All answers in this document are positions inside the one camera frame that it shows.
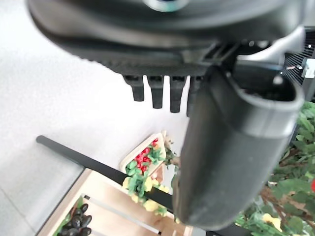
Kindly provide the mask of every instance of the yellow pepper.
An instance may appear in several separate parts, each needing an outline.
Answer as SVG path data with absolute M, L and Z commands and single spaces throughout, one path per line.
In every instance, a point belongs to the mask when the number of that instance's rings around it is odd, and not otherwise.
M 131 199 L 132 199 L 135 203 L 138 203 L 138 202 L 139 202 L 139 197 L 138 197 L 135 193 L 131 196 Z
M 149 212 L 152 212 L 152 211 L 155 211 L 158 209 L 158 203 L 156 203 L 155 201 L 152 201 L 151 199 L 150 200 L 147 200 L 144 204 L 143 204 L 143 207 L 149 211 Z
M 146 181 L 144 182 L 144 191 L 150 192 L 152 189 L 153 183 L 151 177 L 147 177 Z
M 124 189 L 128 189 L 130 180 L 131 180 L 130 177 L 127 177 L 124 179 L 124 182 L 123 182 L 123 188 Z
M 159 185 L 159 182 L 156 179 L 152 180 L 152 185 Z
M 158 187 L 159 190 L 165 192 L 165 193 L 169 193 L 169 187 L 161 185 L 160 187 Z
M 262 221 L 265 223 L 271 223 L 273 226 L 280 232 L 282 232 L 281 229 L 281 220 L 278 218 L 273 218 L 270 214 L 264 214 L 262 216 Z

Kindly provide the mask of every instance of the black olive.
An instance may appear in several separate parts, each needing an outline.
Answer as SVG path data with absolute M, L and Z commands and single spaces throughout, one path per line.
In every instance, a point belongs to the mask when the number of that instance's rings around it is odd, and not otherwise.
M 69 221 L 68 223 L 66 223 L 66 225 L 64 227 L 67 227 L 67 228 L 72 228 L 72 222 Z
M 70 228 L 68 228 L 67 226 L 63 226 L 58 234 L 58 236 L 67 236 L 68 230 Z
M 80 208 L 77 208 L 75 211 L 74 211 L 74 213 L 73 213 L 73 215 L 79 215 L 79 216 L 81 216 L 83 213 L 82 213 L 82 210 L 80 209 Z
M 80 209 L 81 209 L 82 212 L 84 213 L 84 212 L 87 211 L 88 207 L 89 207 L 89 205 L 88 205 L 87 203 L 84 203 L 84 204 L 80 207 Z
M 74 216 L 72 219 L 71 219 L 71 222 L 72 222 L 72 226 L 76 229 L 79 229 L 81 227 L 81 219 L 78 215 Z
M 79 234 L 78 229 L 70 229 L 70 230 L 68 230 L 67 236 L 77 236 L 78 234 Z
M 81 230 L 81 233 L 85 233 L 86 235 L 90 235 L 92 233 L 92 230 L 90 228 L 83 228 Z
M 92 216 L 90 215 L 84 216 L 82 220 L 82 228 L 87 227 L 87 225 L 91 222 L 91 220 L 92 220 Z

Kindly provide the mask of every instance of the black metal bar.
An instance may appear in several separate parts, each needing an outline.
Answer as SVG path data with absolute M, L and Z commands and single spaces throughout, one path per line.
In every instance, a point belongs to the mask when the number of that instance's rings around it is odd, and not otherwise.
M 74 161 L 75 163 L 82 165 L 86 168 L 89 168 L 91 170 L 94 170 L 114 182 L 122 185 L 123 181 L 128 175 L 109 167 L 101 162 L 95 161 L 94 159 L 83 155 L 77 151 L 74 151 L 64 145 L 61 145 L 49 138 L 46 138 L 45 136 L 38 136 L 36 138 L 36 141 L 40 144 L 43 144 L 44 146 L 50 148 L 51 150 L 63 155 L 64 157 L 68 158 L 71 161 Z M 145 197 L 152 199 L 153 201 L 165 206 L 169 212 L 173 213 L 173 205 L 172 205 L 172 195 L 169 195 L 157 188 L 152 188 L 151 192 L 146 192 Z

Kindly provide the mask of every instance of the produce display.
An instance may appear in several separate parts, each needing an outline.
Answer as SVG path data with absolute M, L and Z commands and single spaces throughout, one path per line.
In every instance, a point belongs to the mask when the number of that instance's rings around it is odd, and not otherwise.
M 155 215 L 161 215 L 163 217 L 167 214 L 166 207 L 160 205 L 159 203 L 147 199 L 144 197 L 145 192 L 150 192 L 153 187 L 159 190 L 169 193 L 169 188 L 162 185 L 156 179 L 148 176 L 148 171 L 144 169 L 142 171 L 142 166 L 147 166 L 146 163 L 156 164 L 158 161 L 163 161 L 166 166 L 175 165 L 177 168 L 176 161 L 178 157 L 170 149 L 171 141 L 168 137 L 165 137 L 163 144 L 166 148 L 166 158 L 161 158 L 159 156 L 160 148 L 156 146 L 158 139 L 155 139 L 147 148 L 145 148 L 139 155 L 135 157 L 127 166 L 126 173 L 130 176 L 127 177 L 123 182 L 123 188 L 128 190 L 131 199 L 135 203 L 141 204 L 147 211 L 154 212 Z
M 82 203 L 80 198 L 76 206 L 73 207 L 66 218 L 61 223 L 60 227 L 54 236 L 88 236 L 92 230 L 88 228 L 88 224 L 92 220 L 92 216 L 85 215 L 89 205 Z
M 157 165 L 159 161 L 165 160 L 160 153 L 161 148 L 158 145 L 158 138 L 156 138 L 126 166 L 127 175 L 143 175 L 151 164 Z

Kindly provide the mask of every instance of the red berry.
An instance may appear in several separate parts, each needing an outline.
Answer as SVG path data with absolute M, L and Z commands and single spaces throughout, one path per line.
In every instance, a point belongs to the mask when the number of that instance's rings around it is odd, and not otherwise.
M 311 188 L 315 192 L 315 179 L 312 181 Z

